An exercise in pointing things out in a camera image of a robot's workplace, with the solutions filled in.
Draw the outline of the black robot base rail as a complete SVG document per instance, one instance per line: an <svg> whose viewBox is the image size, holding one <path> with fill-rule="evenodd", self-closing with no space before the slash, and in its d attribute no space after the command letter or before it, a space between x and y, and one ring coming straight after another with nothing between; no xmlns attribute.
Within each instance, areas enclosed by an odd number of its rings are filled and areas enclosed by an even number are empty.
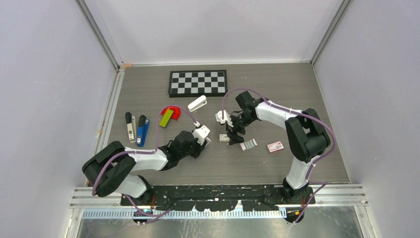
<svg viewBox="0 0 420 238"><path fill-rule="evenodd" d="M276 185L183 185L152 187L152 194L147 200L134 199L140 206L153 206L158 211L205 210L232 211L242 206L246 212L275 211L281 205L302 208L313 194L311 187L295 195L286 192L283 186Z"/></svg>

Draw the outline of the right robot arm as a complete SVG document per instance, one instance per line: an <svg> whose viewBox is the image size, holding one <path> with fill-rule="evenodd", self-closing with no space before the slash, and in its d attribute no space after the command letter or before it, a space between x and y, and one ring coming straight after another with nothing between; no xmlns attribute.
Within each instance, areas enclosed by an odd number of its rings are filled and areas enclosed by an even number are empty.
<svg viewBox="0 0 420 238"><path fill-rule="evenodd" d="M308 191L312 169L332 152L327 150L328 147L335 149L336 137L332 128L321 121L312 108L303 111L287 108L262 95L254 98L251 90L243 89L235 100L241 109L237 116L225 109L215 115L217 122L226 126L229 143L244 142L242 135L246 132L245 128L257 120L284 129L293 161L279 193L288 203L302 200Z"/></svg>

